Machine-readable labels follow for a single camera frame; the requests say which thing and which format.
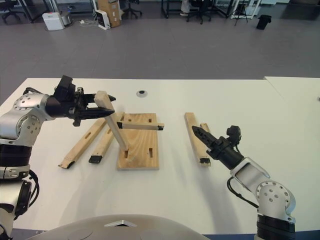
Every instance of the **round hole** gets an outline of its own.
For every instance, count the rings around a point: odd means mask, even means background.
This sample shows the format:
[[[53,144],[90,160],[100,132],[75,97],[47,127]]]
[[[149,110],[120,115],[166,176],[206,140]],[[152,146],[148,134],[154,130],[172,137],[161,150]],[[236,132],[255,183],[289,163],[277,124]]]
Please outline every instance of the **round hole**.
[[[139,98],[144,98],[148,95],[147,91],[146,90],[139,90],[136,92],[136,95],[139,97]]]

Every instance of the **wooden leg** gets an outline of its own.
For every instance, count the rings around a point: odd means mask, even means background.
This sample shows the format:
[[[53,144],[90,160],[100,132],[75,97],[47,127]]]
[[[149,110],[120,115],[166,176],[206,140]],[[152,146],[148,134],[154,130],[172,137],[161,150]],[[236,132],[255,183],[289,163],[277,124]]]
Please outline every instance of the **wooden leg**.
[[[118,121],[120,129],[138,129],[138,130],[157,130],[162,131],[165,127],[163,123],[157,122],[132,122],[132,121]]]
[[[205,131],[207,131],[208,133],[210,133],[210,129],[209,129],[209,127],[208,127],[208,124],[206,124],[206,123],[201,123],[201,124],[200,124],[200,127],[201,127],[203,130],[205,130]]]
[[[90,129],[83,135],[83,137],[74,145],[74,147],[69,151],[65,156],[63,161],[58,165],[61,168],[68,169],[70,168],[84,151],[89,147],[92,141],[96,138],[101,129],[105,126],[106,121],[104,118],[99,118],[95,123],[90,127]]]
[[[98,91],[96,95],[94,96],[94,102],[98,107],[107,108],[114,110],[114,107],[112,106],[112,103],[108,97],[108,94],[105,91]],[[126,138],[126,135],[122,130],[119,129],[117,125],[117,114],[113,113],[109,116],[106,116],[105,119],[108,122],[109,128],[112,130],[112,133],[117,140],[117,142],[120,145],[120,148],[123,151],[128,150],[128,140]]]
[[[123,118],[124,115],[125,115],[124,112],[118,112],[117,120],[118,121],[121,120],[121,118]],[[107,127],[98,145],[95,147],[89,159],[89,163],[92,163],[92,164],[100,163],[101,159],[104,157],[113,139],[114,139],[114,135],[112,133],[112,130],[110,127]]]
[[[195,114],[193,112],[186,112],[184,118],[196,160],[204,167],[211,166],[210,157],[206,152],[207,147],[195,136],[192,130],[192,126],[199,126]]]

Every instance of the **wooden plank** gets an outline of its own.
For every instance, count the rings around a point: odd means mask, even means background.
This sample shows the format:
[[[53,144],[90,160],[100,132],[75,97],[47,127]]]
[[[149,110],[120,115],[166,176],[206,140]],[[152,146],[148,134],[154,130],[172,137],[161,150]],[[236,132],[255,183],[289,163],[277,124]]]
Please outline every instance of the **wooden plank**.
[[[204,167],[211,166],[210,157],[206,152],[207,147],[195,136],[194,132],[192,131],[192,126],[199,126],[195,114],[193,112],[186,112],[184,118],[196,160]]]
[[[98,91],[94,96],[94,102],[98,107],[114,110],[108,94],[105,91]],[[123,151],[128,150],[128,140],[126,138],[126,135],[122,130],[119,129],[117,125],[117,114],[113,113],[109,116],[106,116],[105,120],[107,120],[109,128],[112,130],[112,133],[119,143],[120,148]]]
[[[106,120],[104,118],[98,118],[98,120],[95,121],[83,137],[74,145],[58,166],[64,169],[70,168],[76,161],[78,161],[80,156],[89,147],[105,125]]]
[[[205,131],[207,131],[208,133],[210,133],[210,129],[209,129],[208,124],[206,124],[206,123],[201,123],[201,124],[200,124],[200,127],[201,127],[203,130],[205,130]]]
[[[165,127],[165,125],[163,123],[157,123],[157,122],[118,121],[117,124],[120,129],[162,131]]]
[[[124,115],[124,121],[131,119],[135,123],[157,122],[155,113],[136,113]],[[119,152],[118,170],[158,170],[158,131],[123,129],[129,142],[129,149]]]
[[[117,120],[120,121],[125,113],[117,112]],[[90,159],[89,163],[98,164],[100,163],[101,159],[104,157],[105,153],[107,152],[112,140],[114,139],[114,135],[110,127],[107,127],[102,138],[99,140],[98,145],[95,147]]]

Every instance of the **black bin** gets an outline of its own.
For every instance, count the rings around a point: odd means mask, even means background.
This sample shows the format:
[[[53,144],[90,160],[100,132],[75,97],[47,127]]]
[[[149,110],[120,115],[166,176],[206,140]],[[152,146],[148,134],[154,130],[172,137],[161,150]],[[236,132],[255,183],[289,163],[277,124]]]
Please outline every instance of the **black bin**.
[[[258,25],[256,26],[257,29],[264,30],[268,23],[271,23],[271,16],[269,15],[261,15],[259,17]]]

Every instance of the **gray floor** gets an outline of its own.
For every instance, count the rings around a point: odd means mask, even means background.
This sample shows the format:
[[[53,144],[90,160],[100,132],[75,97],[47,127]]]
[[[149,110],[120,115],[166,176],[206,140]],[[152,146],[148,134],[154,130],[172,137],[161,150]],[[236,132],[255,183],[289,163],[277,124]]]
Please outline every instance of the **gray floor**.
[[[0,21],[0,103],[29,77],[320,76],[319,11],[312,20],[304,20],[301,13],[294,19],[295,13],[288,14],[286,5],[264,8],[273,19],[262,31],[255,28],[256,18],[248,23],[241,19],[234,26],[234,19],[215,13],[211,22],[200,25],[197,19],[186,22],[178,15],[164,19],[160,3],[136,8],[143,10],[141,19],[125,19],[108,31],[81,27],[78,22],[61,31],[45,31],[41,21],[22,24],[14,17],[8,25]]]

